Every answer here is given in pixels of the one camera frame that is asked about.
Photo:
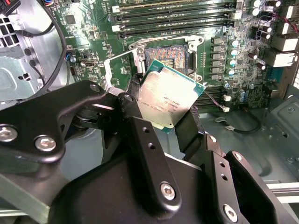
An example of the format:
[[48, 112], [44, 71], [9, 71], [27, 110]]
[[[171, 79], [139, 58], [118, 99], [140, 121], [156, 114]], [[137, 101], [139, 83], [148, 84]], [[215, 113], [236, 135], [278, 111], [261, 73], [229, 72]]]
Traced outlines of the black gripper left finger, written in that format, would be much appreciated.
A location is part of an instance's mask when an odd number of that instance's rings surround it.
[[85, 130], [104, 132], [103, 161], [130, 151], [155, 208], [179, 208], [181, 193], [150, 122], [138, 106], [140, 77], [127, 92], [104, 91], [81, 81], [0, 112], [0, 171], [49, 176], [65, 154], [65, 144]]

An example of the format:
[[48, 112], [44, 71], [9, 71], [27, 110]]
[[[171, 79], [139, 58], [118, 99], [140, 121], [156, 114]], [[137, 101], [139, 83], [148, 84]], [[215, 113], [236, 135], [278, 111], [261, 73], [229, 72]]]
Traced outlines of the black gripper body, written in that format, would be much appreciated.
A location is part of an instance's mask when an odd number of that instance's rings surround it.
[[[202, 171], [167, 157], [182, 196], [168, 224], [216, 224]], [[125, 153], [68, 183], [49, 214], [51, 224], [159, 224], [157, 209], [133, 157]]]

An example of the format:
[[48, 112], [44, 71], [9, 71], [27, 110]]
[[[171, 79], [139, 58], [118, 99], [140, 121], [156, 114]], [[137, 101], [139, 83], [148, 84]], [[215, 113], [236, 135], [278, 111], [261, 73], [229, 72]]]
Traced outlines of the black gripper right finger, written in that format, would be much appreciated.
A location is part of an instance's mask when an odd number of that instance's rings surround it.
[[284, 207], [247, 160], [225, 153], [204, 132], [197, 107], [175, 125], [184, 160], [203, 174], [203, 210], [210, 224], [282, 224]]

